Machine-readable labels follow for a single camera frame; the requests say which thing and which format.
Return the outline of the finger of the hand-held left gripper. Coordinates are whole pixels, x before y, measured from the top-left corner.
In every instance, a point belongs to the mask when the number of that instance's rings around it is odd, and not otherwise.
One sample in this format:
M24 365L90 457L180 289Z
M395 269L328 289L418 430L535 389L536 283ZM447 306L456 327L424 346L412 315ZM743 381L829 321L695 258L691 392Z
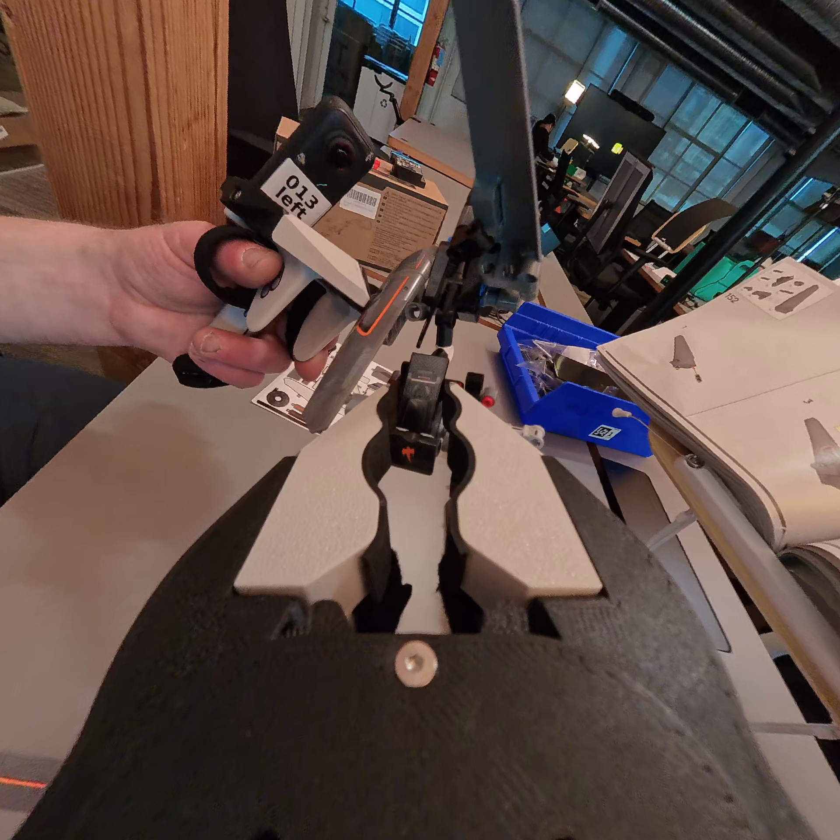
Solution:
M285 257L297 259L357 309L366 307L371 295L356 259L291 214L281 217L271 237Z
M291 307L291 355L294 361L313 359L340 332L338 298L300 298Z

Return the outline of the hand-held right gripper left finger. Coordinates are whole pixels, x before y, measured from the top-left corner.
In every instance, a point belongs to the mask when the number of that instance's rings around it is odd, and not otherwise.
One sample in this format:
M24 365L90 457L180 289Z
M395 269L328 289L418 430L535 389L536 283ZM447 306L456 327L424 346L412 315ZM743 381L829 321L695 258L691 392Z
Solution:
M239 595L336 602L363 632L393 631L393 551L378 489L390 468L381 388L314 437L289 466L239 570Z

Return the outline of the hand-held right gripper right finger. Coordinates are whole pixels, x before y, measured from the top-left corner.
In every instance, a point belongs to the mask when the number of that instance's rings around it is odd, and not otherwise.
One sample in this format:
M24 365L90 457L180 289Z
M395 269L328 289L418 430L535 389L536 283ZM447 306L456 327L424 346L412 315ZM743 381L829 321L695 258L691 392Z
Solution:
M438 566L450 632L479 632L499 607L586 598L603 582L554 482L559 465L474 396L442 391L451 473Z

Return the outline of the black grey lego frame assembly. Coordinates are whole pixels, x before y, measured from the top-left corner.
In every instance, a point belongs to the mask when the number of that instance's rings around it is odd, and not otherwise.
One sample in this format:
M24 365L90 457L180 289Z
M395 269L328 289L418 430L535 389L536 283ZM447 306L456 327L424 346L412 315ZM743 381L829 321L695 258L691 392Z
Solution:
M542 251L520 6L512 1L455 1L455 30L475 178L470 221L447 244L417 251L387 277L348 333L303 412L325 432L379 349L406 322L431 324L432 353L414 352L395 383L375 393L374 420L392 463L431 474L445 443L445 385L456 324L513 313L539 290Z

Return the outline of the person's left forearm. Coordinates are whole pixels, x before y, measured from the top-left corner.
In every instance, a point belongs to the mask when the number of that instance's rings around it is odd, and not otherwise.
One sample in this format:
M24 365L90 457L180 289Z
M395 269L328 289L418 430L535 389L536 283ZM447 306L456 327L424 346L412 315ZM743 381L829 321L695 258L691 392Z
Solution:
M1 219L2 344L130 346L118 315L131 232Z

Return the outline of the lego instruction book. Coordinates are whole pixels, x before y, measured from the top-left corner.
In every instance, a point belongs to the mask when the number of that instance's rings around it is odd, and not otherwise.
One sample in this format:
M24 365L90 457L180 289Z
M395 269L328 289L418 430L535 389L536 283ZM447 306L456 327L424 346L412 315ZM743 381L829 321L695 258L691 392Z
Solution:
M726 485L838 631L838 280L785 258L597 353Z

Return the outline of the dark lego tile red line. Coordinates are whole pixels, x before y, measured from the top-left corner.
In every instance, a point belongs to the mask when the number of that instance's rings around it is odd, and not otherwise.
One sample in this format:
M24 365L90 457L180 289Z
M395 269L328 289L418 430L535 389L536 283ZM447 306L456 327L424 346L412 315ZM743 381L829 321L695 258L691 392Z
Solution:
M60 766L56 759L1 752L1 809L31 812Z

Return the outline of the person's left hand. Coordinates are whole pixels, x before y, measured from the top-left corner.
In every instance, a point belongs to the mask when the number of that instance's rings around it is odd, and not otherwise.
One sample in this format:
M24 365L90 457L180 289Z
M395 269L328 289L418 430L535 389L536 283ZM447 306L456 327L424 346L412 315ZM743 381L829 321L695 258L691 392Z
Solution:
M99 344L146 350L173 362L185 354L219 381L247 388L292 364L280 334L285 316L254 337L212 322L222 302L201 282L194 250L207 222L176 222L113 234L108 337Z

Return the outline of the white sticker sheet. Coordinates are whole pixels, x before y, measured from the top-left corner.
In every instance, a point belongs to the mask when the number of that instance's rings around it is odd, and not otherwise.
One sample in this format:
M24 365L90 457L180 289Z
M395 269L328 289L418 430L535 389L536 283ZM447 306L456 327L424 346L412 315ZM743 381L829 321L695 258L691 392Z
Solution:
M290 366L287 371L279 374L274 381L253 397L251 402L299 427L308 429L303 416L305 409L341 347L341 343L336 344L323 372L315 380L304 380L297 370ZM343 400L331 424L336 424L365 398L389 385L393 374L393 370L375 361L368 363L350 395Z

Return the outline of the cardboard box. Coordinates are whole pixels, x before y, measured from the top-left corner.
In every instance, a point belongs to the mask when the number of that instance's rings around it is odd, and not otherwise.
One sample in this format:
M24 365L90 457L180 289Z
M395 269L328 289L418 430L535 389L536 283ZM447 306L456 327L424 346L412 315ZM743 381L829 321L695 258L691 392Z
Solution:
M448 211L438 187L368 172L314 229L368 270L388 274L405 257L435 246Z

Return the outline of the white book stand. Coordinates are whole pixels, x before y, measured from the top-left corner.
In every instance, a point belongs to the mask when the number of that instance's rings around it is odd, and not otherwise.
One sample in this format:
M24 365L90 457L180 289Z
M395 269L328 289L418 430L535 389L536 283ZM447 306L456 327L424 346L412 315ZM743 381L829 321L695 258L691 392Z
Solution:
M825 709L826 720L813 723L815 737L838 739L838 546L825 542L775 553L699 457L658 434L654 445L664 458L622 454L627 469L652 469L678 508L675 519L650 534L649 546L658 551L697 523L751 618L769 630L761 635L769 655L789 658Z

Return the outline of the wooden pillar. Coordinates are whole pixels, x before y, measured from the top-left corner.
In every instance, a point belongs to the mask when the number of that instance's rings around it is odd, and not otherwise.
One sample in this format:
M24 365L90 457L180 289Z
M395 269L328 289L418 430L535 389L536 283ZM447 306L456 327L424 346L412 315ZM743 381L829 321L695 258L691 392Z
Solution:
M227 1L2 1L59 215L217 224Z

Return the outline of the black monitor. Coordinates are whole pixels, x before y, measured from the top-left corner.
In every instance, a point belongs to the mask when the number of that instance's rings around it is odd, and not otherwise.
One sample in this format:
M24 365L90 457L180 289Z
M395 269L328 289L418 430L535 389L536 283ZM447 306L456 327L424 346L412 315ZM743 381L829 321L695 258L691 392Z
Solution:
M564 137L584 144L593 141L589 165L603 174L614 172L626 152L647 159L655 152L665 129L644 119L640 108L626 108L622 101L594 85L589 85L576 104Z

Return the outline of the grey office chair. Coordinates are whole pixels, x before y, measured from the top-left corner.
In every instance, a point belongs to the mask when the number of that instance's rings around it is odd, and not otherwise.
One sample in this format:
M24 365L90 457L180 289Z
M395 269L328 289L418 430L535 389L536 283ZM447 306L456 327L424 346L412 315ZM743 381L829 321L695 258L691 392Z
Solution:
M653 166L644 157L625 152L591 217L584 239L600 262L623 245L642 195L653 179Z

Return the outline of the green plastic object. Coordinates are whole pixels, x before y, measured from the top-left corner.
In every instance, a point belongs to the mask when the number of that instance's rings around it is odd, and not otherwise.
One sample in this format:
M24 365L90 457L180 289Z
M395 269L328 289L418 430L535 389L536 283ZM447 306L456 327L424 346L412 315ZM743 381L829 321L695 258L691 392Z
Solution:
M758 273L761 267L760 262L751 259L735 260L724 256L690 289L689 294L694 299L709 302Z

